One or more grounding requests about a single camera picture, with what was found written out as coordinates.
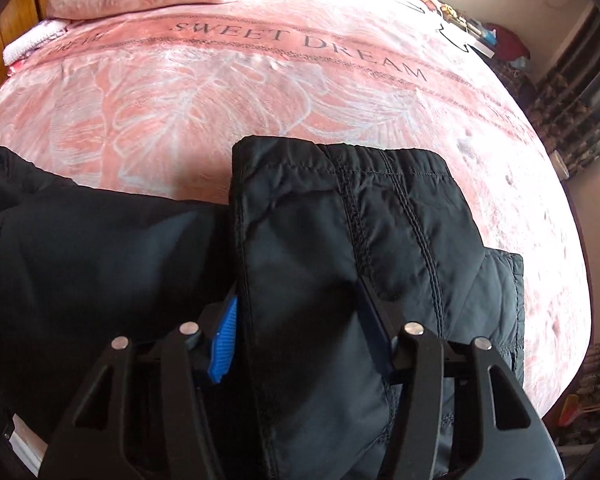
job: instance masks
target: pink bedspread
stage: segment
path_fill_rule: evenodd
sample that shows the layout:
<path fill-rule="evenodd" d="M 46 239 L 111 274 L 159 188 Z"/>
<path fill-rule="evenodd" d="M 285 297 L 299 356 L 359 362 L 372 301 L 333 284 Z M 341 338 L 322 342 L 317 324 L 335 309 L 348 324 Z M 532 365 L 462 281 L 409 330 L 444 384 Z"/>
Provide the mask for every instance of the pink bedspread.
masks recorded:
<path fill-rule="evenodd" d="M 253 0 L 83 23 L 2 87 L 0 144 L 87 186 L 215 202 L 249 134 L 438 152 L 485 245 L 524 257 L 525 390 L 543 414 L 589 341 L 576 228 L 522 111 L 424 9 Z"/>

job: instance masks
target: black puffer jacket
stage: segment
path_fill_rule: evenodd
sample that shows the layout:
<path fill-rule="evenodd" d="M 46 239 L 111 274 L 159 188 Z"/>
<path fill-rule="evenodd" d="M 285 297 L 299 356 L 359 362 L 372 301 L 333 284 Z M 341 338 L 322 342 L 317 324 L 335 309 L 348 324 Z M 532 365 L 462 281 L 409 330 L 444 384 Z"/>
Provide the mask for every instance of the black puffer jacket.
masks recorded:
<path fill-rule="evenodd" d="M 446 339 L 488 336 L 522 382 L 522 258 L 483 246 L 439 156 L 248 137 L 233 166 L 227 208 L 76 186 L 0 148 L 0 392 L 43 437 L 114 336 L 163 336 L 236 277 L 237 355 L 208 407 L 230 479 L 375 478 L 398 391 L 361 275 Z"/>

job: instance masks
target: white towel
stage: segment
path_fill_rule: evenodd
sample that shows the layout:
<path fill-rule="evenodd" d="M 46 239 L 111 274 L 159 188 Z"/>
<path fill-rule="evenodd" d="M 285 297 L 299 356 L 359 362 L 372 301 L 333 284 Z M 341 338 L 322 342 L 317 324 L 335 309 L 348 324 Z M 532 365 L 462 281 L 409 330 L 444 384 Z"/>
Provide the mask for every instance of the white towel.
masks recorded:
<path fill-rule="evenodd" d="M 23 59 L 30 50 L 35 50 L 42 43 L 58 38 L 66 32 L 69 20 L 44 20 L 25 32 L 13 43 L 8 44 L 2 51 L 2 60 L 5 66 Z"/>

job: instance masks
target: metal pin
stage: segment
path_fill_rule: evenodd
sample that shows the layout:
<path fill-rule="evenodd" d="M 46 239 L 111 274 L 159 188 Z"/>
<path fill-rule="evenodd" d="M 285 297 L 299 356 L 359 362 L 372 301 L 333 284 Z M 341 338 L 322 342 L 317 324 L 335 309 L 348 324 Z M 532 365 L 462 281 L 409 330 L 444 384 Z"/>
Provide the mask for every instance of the metal pin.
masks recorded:
<path fill-rule="evenodd" d="M 129 339 L 123 335 L 119 335 L 111 342 L 111 348 L 114 350 L 124 350 L 129 345 Z"/>
<path fill-rule="evenodd" d="M 193 321 L 187 321 L 180 325 L 180 333 L 182 335 L 194 335 L 198 330 L 200 330 L 200 327 Z"/>
<path fill-rule="evenodd" d="M 491 350 L 492 345 L 491 345 L 491 341 L 489 341 L 487 338 L 485 337 L 477 337 L 474 340 L 474 344 L 480 349 L 480 350 Z"/>
<path fill-rule="evenodd" d="M 424 327 L 417 321 L 411 321 L 404 326 L 404 331 L 410 335 L 422 335 L 424 334 Z"/>

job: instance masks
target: red cloth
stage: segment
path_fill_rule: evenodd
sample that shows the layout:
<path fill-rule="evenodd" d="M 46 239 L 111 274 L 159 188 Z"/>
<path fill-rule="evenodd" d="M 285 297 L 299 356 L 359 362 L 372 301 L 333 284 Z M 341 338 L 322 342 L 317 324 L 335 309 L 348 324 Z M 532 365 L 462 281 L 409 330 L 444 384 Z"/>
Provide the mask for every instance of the red cloth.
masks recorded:
<path fill-rule="evenodd" d="M 484 23 L 484 28 L 496 31 L 497 44 L 495 56 L 503 61 L 513 61 L 519 57 L 531 59 L 529 49 L 522 43 L 518 35 L 502 25 Z"/>

